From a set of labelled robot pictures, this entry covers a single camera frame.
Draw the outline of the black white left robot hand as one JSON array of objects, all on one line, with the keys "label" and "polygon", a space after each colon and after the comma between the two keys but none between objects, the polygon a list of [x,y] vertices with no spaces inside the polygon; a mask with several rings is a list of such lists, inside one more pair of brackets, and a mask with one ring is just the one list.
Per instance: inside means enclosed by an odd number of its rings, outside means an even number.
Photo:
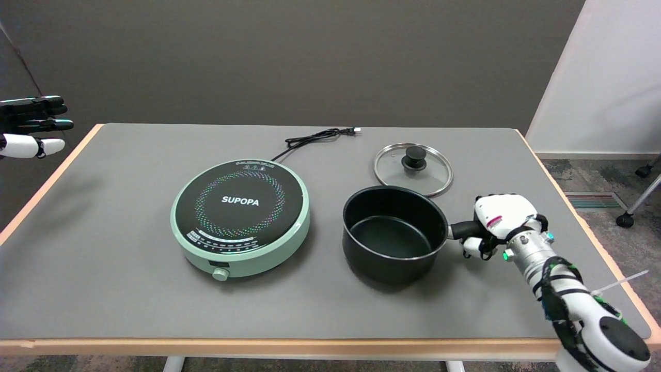
[{"label": "black white left robot hand", "polygon": [[68,108],[59,95],[2,100],[2,159],[43,159],[62,151],[66,145],[64,139],[35,137],[35,133],[73,129],[72,120],[57,118],[66,112]]}]

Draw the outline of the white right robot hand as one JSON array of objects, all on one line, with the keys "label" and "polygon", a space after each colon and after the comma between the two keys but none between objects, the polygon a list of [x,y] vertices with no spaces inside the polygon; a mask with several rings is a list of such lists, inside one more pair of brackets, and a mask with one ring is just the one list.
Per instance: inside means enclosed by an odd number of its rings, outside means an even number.
[{"label": "white right robot hand", "polygon": [[521,231],[548,231],[548,219],[524,196],[489,194],[476,197],[472,221],[451,226],[453,238],[460,240],[463,256],[489,260],[500,245]]}]

